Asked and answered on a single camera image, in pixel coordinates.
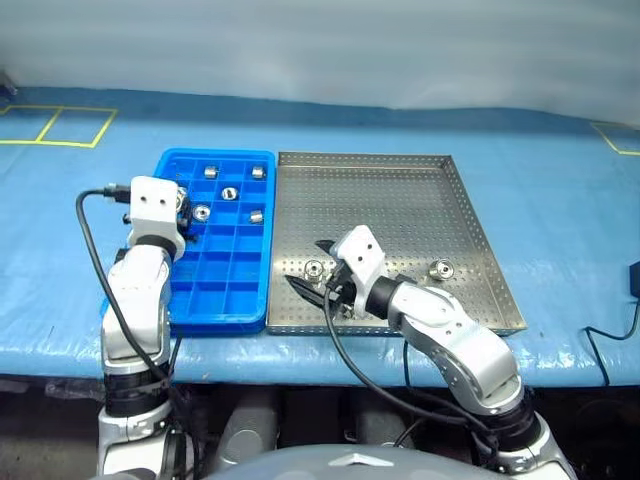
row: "white wall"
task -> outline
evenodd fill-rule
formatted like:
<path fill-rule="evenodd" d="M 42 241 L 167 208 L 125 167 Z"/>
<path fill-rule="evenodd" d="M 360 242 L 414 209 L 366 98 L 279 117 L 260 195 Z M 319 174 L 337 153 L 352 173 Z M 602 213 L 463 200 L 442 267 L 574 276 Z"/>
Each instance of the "white wall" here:
<path fill-rule="evenodd" d="M 638 0 L 2 0 L 23 86 L 640 123 Z"/>

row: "yellow tape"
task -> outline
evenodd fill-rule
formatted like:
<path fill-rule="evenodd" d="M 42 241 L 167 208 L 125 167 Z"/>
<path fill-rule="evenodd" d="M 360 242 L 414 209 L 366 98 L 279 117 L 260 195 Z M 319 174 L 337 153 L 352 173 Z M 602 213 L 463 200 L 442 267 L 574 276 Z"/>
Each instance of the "yellow tape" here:
<path fill-rule="evenodd" d="M 58 147 L 78 147 L 78 148 L 95 148 L 100 142 L 105 132 L 116 118 L 118 114 L 117 108 L 101 108 L 101 107 L 70 107 L 66 105 L 8 105 L 4 109 L 0 109 L 0 115 L 4 115 L 10 110 L 14 109 L 29 109 L 29 110 L 55 110 L 51 118 L 47 121 L 45 126 L 40 130 L 38 136 L 34 140 L 0 140 L 0 145 L 55 145 Z M 98 130 L 98 133 L 93 137 L 90 142 L 67 142 L 62 140 L 43 140 L 47 132 L 51 130 L 56 120 L 62 112 L 76 111 L 76 112 L 105 112 L 109 113 L 109 117 L 105 120 Z"/>
<path fill-rule="evenodd" d="M 604 132 L 604 130 L 602 130 L 600 127 L 624 128 L 627 130 L 633 130 L 637 132 L 638 135 L 640 135 L 640 130 L 638 130 L 637 128 L 634 128 L 630 125 L 625 125 L 623 123 L 608 123 L 608 122 L 591 122 L 591 126 L 600 134 L 600 136 L 604 139 L 604 141 L 607 142 L 607 145 L 609 145 L 611 149 L 617 154 L 640 157 L 639 150 L 623 150 L 621 148 L 618 148 L 616 144 L 613 142 L 613 140 L 611 140 L 607 136 L 607 134 Z"/>

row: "stainless steel tray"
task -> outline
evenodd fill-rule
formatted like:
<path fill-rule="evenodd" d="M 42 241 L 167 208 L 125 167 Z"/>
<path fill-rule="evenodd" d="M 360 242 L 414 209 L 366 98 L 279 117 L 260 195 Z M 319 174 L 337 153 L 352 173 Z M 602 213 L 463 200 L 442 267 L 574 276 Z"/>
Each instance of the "stainless steel tray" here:
<path fill-rule="evenodd" d="M 326 332 L 320 309 L 302 300 L 284 274 L 302 276 L 309 260 L 334 263 L 314 242 L 337 240 L 368 225 L 387 254 L 391 277 L 453 293 L 465 311 L 502 335 L 526 328 L 450 156 L 282 152 L 267 326 L 278 334 Z M 453 278 L 432 280 L 437 259 L 451 260 Z M 386 321 L 337 319 L 341 333 L 386 335 Z"/>

